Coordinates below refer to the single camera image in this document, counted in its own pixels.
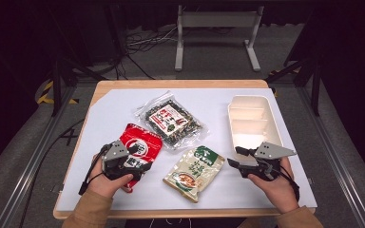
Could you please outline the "aluminium rail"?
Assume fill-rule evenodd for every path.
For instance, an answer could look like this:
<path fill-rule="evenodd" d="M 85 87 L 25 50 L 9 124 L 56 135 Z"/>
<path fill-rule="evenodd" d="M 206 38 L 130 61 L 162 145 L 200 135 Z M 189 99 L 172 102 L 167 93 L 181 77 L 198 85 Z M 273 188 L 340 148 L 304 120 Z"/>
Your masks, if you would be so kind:
<path fill-rule="evenodd" d="M 29 158 L 29 162 L 26 165 L 23 173 L 21 174 L 19 181 L 16 183 L 14 190 L 12 191 L 9 200 L 7 201 L 1 215 L 0 215 L 0 228 L 8 228 L 11 221 L 16 214 L 23 198 L 28 192 L 32 182 L 35 180 L 38 166 L 42 162 L 44 153 L 48 148 L 48 143 L 51 140 L 52 134 L 59 123 L 66 106 L 71 99 L 75 87 L 67 87 L 64 89 L 64 94 L 59 96 L 61 104 L 57 106 L 54 104 L 55 115 L 48 119 L 48 124 L 43 132 L 42 138 L 37 143 L 33 153 Z"/>
<path fill-rule="evenodd" d="M 315 114 L 315 111 L 311 105 L 312 100 L 308 95 L 307 90 L 303 87 L 298 87 L 297 92 L 301 101 L 305 105 L 308 114 L 311 116 L 319 138 L 322 140 L 327 160 L 335 173 L 336 179 L 346 200 L 348 201 L 348 204 L 352 209 L 357 224 L 360 228 L 365 228 L 365 205 L 362 202 L 360 195 L 356 191 L 355 182 L 346 168 L 342 158 L 337 154 L 322 120 Z"/>

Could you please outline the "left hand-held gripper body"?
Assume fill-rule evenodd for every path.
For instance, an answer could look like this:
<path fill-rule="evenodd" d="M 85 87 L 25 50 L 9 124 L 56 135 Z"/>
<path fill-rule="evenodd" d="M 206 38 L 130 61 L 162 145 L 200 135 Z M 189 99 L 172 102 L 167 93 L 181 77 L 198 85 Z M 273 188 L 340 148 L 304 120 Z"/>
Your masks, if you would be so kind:
<path fill-rule="evenodd" d="M 132 179 L 134 181 L 139 181 L 143 169 L 125 166 L 128 157 L 129 151 L 121 141 L 111 143 L 102 156 L 102 169 L 104 175 L 109 180 L 114 181 L 124 175 L 132 174 Z"/>

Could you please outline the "red snack packet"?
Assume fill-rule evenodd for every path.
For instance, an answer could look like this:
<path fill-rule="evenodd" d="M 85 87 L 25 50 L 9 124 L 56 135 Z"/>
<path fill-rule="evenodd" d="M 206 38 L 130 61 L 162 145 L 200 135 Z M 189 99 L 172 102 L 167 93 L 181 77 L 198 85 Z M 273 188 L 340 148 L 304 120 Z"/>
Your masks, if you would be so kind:
<path fill-rule="evenodd" d="M 163 147 L 163 140 L 158 135 L 134 123 L 129 123 L 123 134 L 121 142 L 128 148 L 134 144 L 140 146 L 140 151 L 130 154 L 125 162 L 127 167 L 139 167 L 148 162 L 154 162 Z"/>

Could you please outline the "white table mat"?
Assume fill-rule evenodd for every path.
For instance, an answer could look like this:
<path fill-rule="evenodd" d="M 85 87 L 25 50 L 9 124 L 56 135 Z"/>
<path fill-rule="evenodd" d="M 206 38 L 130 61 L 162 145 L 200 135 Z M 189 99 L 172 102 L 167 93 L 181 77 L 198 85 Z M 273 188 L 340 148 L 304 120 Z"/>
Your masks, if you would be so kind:
<path fill-rule="evenodd" d="M 269 88 L 174 88 L 176 100 L 191 114 L 206 124 L 210 134 L 200 145 L 213 149 L 225 158 L 233 158 L 233 146 L 228 119 L 228 105 L 234 96 L 256 95 L 269 100 L 274 112 L 283 146 L 294 147 L 279 111 L 272 90 Z M 69 166 L 65 186 L 55 206 L 55 216 L 72 211 L 78 202 L 79 189 L 90 167 L 91 157 L 101 147 L 117 140 L 129 123 L 135 123 L 134 112 L 146 102 L 163 95 L 155 89 L 112 89 L 90 107 L 80 142 Z M 163 178 L 182 156 L 173 150 L 163 150 L 152 168 L 135 185 L 131 193 L 123 190 L 115 195 L 112 209 L 116 212 L 212 209 L 264 209 L 272 204 L 251 181 L 240 172 L 224 165 L 220 173 L 204 191 L 199 201 L 185 199 L 178 191 L 166 185 Z"/>

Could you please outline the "wooden table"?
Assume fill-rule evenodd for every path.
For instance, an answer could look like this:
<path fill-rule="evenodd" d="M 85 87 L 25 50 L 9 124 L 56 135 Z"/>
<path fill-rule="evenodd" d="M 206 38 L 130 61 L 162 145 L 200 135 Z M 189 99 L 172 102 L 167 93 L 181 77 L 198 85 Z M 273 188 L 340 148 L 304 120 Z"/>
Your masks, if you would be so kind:
<path fill-rule="evenodd" d="M 112 89 L 155 89 L 160 88 L 171 91 L 174 88 L 269 88 L 263 80 L 159 80 L 159 81 L 104 81 L 96 86 L 90 106 L 93 106 L 98 100 L 103 98 Z M 80 137 L 75 148 L 78 148 Z M 71 212 L 64 213 L 57 218 L 55 216 L 55 207 L 53 215 L 57 219 L 65 219 Z M 111 208 L 110 215 L 116 219 L 166 219 L 166 218 L 248 218 L 274 216 L 277 210 L 273 207 L 264 209 L 212 209 L 212 210 L 174 210 L 167 212 L 159 210 L 150 211 L 132 211 L 116 212 Z"/>

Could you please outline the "person's right hand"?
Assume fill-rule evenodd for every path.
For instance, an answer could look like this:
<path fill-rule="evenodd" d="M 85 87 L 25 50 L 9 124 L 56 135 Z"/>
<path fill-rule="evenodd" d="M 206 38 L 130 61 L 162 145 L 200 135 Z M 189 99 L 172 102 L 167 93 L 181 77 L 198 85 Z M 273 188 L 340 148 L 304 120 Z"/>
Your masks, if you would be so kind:
<path fill-rule="evenodd" d="M 249 174 L 248 179 L 264 192 L 281 214 L 286 214 L 299 208 L 294 189 L 284 177 L 266 181 L 253 174 Z"/>

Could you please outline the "yellow black hazard tape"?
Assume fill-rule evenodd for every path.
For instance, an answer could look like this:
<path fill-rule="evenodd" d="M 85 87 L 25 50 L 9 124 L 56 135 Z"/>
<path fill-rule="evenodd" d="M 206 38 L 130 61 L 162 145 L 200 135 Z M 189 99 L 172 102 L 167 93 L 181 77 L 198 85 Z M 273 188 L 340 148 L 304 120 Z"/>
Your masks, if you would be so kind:
<path fill-rule="evenodd" d="M 276 75 L 280 74 L 282 71 L 285 72 L 285 73 L 287 73 L 287 74 L 298 74 L 299 73 L 299 70 L 300 70 L 300 68 L 272 70 L 272 71 L 270 71 L 268 73 L 268 78 L 273 77 L 273 76 L 276 76 Z M 272 87 L 271 89 L 273 91 L 274 96 L 277 98 L 277 96 L 278 96 L 277 90 L 274 87 Z"/>
<path fill-rule="evenodd" d="M 48 96 L 50 90 L 53 88 L 53 81 L 48 80 L 43 86 L 40 96 L 36 99 L 37 104 L 54 104 L 54 99 Z"/>

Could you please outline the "person's torso clothing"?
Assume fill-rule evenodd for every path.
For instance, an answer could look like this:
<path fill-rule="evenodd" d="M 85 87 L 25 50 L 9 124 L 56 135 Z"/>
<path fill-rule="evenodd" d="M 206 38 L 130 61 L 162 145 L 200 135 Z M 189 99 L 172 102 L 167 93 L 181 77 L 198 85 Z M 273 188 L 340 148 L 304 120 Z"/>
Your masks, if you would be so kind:
<path fill-rule="evenodd" d="M 125 228 L 237 228 L 243 218 L 128 219 Z"/>

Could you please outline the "beige green food packet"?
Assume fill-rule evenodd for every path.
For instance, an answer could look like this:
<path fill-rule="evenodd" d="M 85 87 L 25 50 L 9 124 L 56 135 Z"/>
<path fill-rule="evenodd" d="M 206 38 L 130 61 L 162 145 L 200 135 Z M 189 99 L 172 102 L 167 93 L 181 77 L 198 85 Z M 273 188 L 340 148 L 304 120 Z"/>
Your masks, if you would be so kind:
<path fill-rule="evenodd" d="M 197 203 L 199 194 L 219 174 L 225 158 L 201 145 L 185 151 L 163 178 L 163 182 L 186 199 Z"/>

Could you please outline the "black metal stand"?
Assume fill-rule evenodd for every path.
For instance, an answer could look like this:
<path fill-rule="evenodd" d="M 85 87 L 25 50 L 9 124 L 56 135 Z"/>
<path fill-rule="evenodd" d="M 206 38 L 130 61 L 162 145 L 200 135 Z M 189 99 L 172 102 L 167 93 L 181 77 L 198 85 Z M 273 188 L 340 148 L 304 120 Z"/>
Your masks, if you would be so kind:
<path fill-rule="evenodd" d="M 94 72 L 93 70 L 87 68 L 86 66 L 82 66 L 70 58 L 58 54 L 55 58 L 55 61 L 52 66 L 52 82 L 53 82 L 53 111 L 51 116 L 55 117 L 63 104 L 66 102 L 64 96 L 61 91 L 61 83 L 65 83 L 66 87 L 76 87 L 78 83 L 78 79 L 76 73 L 73 69 L 84 73 L 88 78 L 96 80 L 97 82 L 104 81 L 106 78 L 99 73 Z"/>
<path fill-rule="evenodd" d="M 296 75 L 293 83 L 297 87 L 304 87 L 312 80 L 312 89 L 311 89 L 311 107 L 316 116 L 319 116 L 318 111 L 318 102 L 319 102 L 319 87 L 320 87 L 320 71 L 321 66 L 318 58 L 306 58 L 300 61 L 296 61 L 291 65 L 283 68 L 283 69 L 296 69 L 300 68 L 299 73 Z M 265 82 L 267 84 L 273 83 L 274 81 L 282 78 L 287 75 L 285 72 L 281 72 L 280 74 L 266 78 Z"/>

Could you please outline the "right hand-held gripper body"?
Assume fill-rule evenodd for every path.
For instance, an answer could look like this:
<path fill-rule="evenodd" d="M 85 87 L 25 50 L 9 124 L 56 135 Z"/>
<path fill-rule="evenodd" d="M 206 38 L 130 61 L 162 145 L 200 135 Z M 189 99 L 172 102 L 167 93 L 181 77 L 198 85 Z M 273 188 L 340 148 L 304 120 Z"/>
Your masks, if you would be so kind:
<path fill-rule="evenodd" d="M 243 168 L 239 171 L 243 178 L 253 174 L 264 181 L 274 181 L 280 174 L 280 160 L 297 154 L 293 149 L 269 142 L 263 142 L 255 150 L 254 156 L 251 157 L 255 159 L 257 164 L 255 166 L 242 164 Z"/>

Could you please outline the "white metal stand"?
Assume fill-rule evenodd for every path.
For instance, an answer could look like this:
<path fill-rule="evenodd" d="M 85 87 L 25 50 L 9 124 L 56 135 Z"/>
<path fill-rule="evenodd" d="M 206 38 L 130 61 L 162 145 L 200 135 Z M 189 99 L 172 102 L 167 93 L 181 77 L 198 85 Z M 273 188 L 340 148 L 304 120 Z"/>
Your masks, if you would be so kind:
<path fill-rule="evenodd" d="M 184 11 L 178 7 L 177 17 L 177 47 L 175 70 L 183 70 L 183 29 L 184 28 L 250 28 L 251 33 L 243 42 L 255 72 L 260 71 L 259 60 L 254 50 L 264 6 L 250 11 Z"/>

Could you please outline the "white divided container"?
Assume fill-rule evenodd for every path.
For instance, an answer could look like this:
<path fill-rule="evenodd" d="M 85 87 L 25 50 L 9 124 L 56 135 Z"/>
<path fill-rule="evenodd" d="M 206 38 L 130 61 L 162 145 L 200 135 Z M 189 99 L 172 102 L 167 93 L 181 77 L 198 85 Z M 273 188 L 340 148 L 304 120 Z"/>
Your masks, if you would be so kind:
<path fill-rule="evenodd" d="M 274 112 L 266 97 L 237 95 L 227 109 L 235 161 L 245 165 L 257 164 L 251 155 L 237 153 L 237 146 L 256 149 L 263 142 L 283 146 Z"/>

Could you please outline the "clear seaweed packet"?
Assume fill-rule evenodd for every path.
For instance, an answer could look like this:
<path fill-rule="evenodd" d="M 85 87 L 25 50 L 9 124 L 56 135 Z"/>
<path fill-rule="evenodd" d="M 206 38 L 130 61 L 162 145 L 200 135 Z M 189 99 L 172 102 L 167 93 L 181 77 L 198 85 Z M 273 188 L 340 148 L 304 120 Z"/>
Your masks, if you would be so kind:
<path fill-rule="evenodd" d="M 146 102 L 134 115 L 162 138 L 168 150 L 183 150 L 209 135 L 207 125 L 180 104 L 171 91 Z"/>

